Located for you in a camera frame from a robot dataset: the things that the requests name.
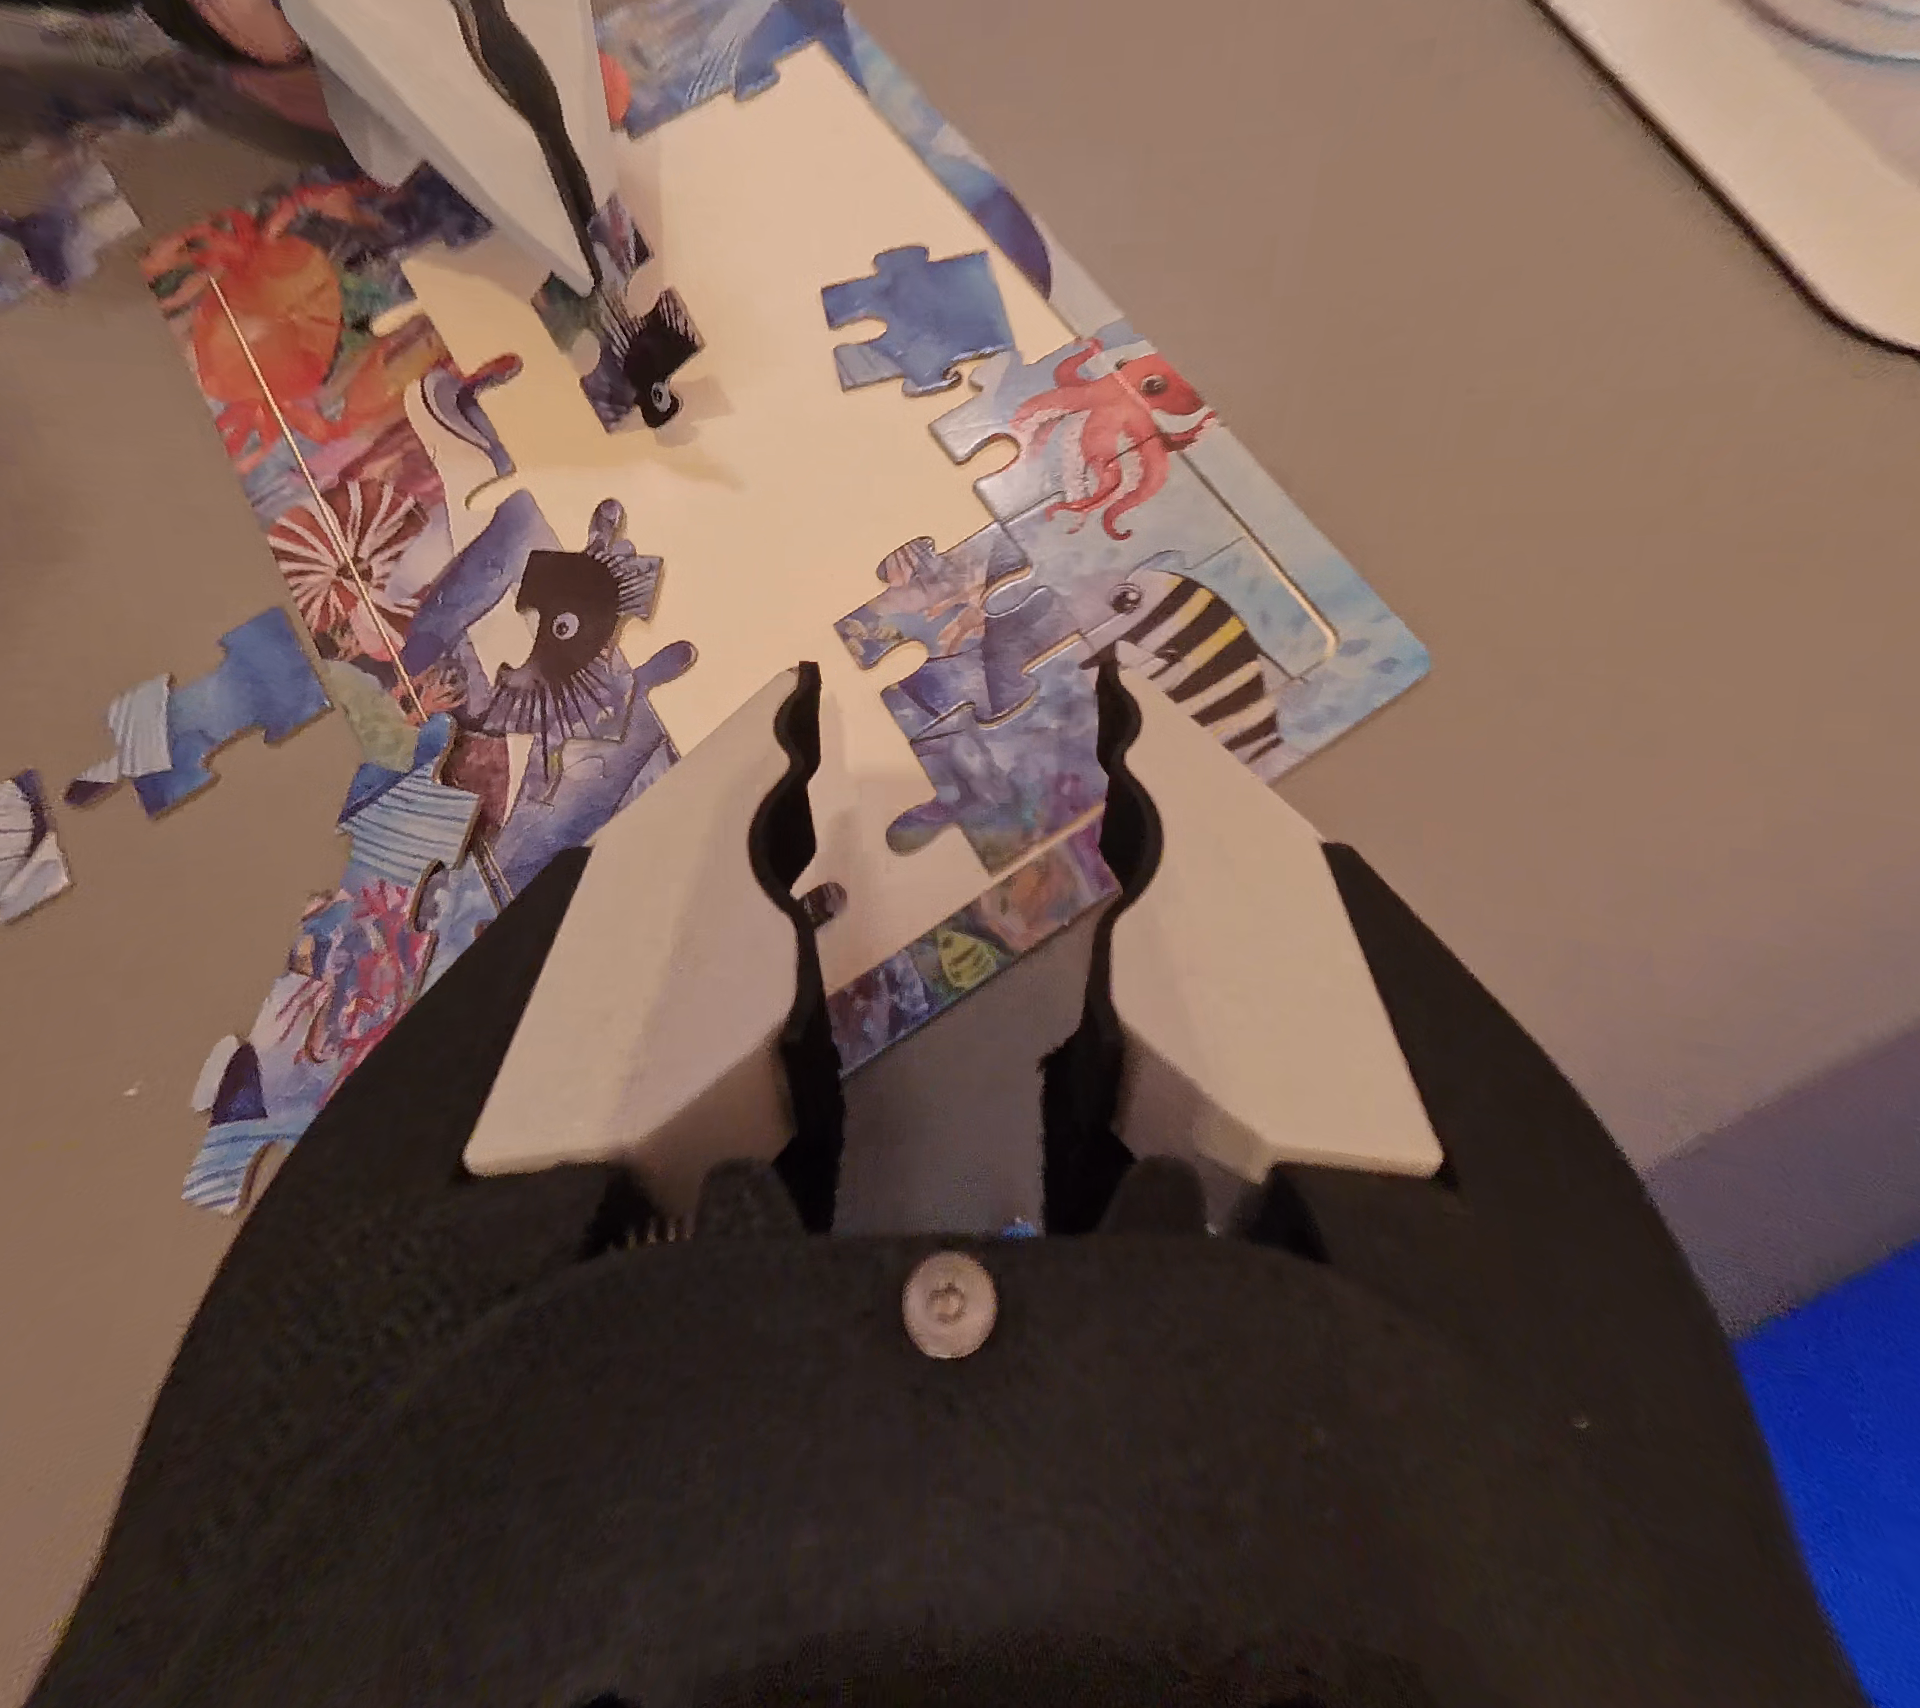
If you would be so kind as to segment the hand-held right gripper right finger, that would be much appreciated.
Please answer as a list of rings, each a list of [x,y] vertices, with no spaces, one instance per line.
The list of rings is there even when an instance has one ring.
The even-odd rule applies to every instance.
[[[1343,901],[1331,846],[1143,668],[1099,664],[1099,854],[1081,1018],[1043,1063],[1043,1225],[1092,1232],[1172,1160],[1428,1178],[1445,1149]]]

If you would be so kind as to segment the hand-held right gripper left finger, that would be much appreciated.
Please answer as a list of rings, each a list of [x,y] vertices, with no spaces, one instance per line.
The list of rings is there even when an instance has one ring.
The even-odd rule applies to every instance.
[[[835,1226],[843,1061],[799,895],[823,675],[779,671],[590,843],[464,1146],[475,1176],[615,1166],[660,1217],[774,1168]]]

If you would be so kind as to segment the joined striped coral puzzle pieces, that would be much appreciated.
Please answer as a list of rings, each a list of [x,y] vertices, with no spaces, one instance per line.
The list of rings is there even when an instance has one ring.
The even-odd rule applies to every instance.
[[[425,987],[439,938],[422,901],[469,854],[479,818],[479,799],[442,778],[452,747],[454,720],[437,714],[406,768],[355,773],[337,886],[305,907],[252,1024],[204,1059],[193,1101],[204,1136],[182,1180],[190,1208],[241,1212],[263,1156],[298,1143]]]

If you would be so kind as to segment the blue purple puzzle piece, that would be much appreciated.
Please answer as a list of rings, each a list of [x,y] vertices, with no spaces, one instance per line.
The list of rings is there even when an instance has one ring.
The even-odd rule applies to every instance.
[[[71,293],[99,273],[103,256],[140,230],[140,217],[108,163],[90,150],[71,150],[36,207],[3,214],[3,308]]]

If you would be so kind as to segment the black sea urchin puzzle pieces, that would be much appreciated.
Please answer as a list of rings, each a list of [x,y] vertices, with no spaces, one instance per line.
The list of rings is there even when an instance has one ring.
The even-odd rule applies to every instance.
[[[700,660],[695,642],[672,641],[643,664],[626,664],[620,641],[628,625],[653,620],[664,569],[660,557],[634,546],[626,522],[626,507],[603,498],[582,548],[528,557],[515,602],[532,620],[528,654],[470,699],[472,728],[531,739],[550,783],[573,742],[622,740],[636,703]]]

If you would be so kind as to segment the ocean jigsaw puzzle board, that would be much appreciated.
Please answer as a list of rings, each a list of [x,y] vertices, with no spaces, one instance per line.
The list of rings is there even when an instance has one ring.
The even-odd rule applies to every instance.
[[[603,427],[588,303],[535,289],[428,172],[316,171],[168,234],[143,273],[367,760],[406,764],[452,719],[442,781],[479,817],[422,901],[430,965],[766,676],[816,660],[846,760],[815,793],[807,882],[835,905],[823,969],[858,1070],[1110,886],[1099,807],[1001,872],[956,830],[891,846],[934,785],[880,688],[925,650],[862,668],[835,628],[891,553],[1004,529],[1089,660],[1140,664],[1265,785],[1423,680],[1428,650],[840,0],[653,0],[598,38],[632,81],[620,194],[651,258],[630,303],[672,289],[702,337],[670,425]],[[831,329],[821,291],[913,246],[986,252],[1016,348],[939,394],[843,390],[835,346],[883,329]],[[470,699],[528,654],[528,557],[582,548],[611,497],[664,565],[626,664],[672,641],[698,660],[549,781]]]

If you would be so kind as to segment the purple coral puzzle piece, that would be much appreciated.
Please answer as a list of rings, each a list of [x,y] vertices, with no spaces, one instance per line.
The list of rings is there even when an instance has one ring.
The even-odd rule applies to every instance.
[[[879,694],[932,785],[887,845],[910,854],[958,833],[989,872],[1012,870],[1105,801],[1078,623],[996,522],[949,548],[916,536],[877,565],[877,583],[833,626],[862,671],[925,650]]]

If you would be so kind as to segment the small blue puzzle piece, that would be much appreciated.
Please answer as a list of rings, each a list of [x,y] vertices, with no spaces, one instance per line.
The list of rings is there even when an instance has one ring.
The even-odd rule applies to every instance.
[[[215,783],[208,760],[239,737],[279,745],[330,710],[328,693],[281,608],[231,628],[221,664],[189,682],[157,675],[110,699],[110,754],[63,791],[69,808],[132,785],[150,820]]]

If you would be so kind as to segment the white blue striped puzzle piece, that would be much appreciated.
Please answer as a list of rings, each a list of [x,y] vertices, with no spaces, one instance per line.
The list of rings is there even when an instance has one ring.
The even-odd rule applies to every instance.
[[[11,928],[72,889],[38,770],[3,781],[3,926]]]

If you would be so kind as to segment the blue plastic bin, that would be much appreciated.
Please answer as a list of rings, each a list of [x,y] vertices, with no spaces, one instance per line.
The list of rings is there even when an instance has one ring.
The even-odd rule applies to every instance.
[[[1919,1247],[1735,1345],[1815,1588],[1867,1697],[1919,1703]]]

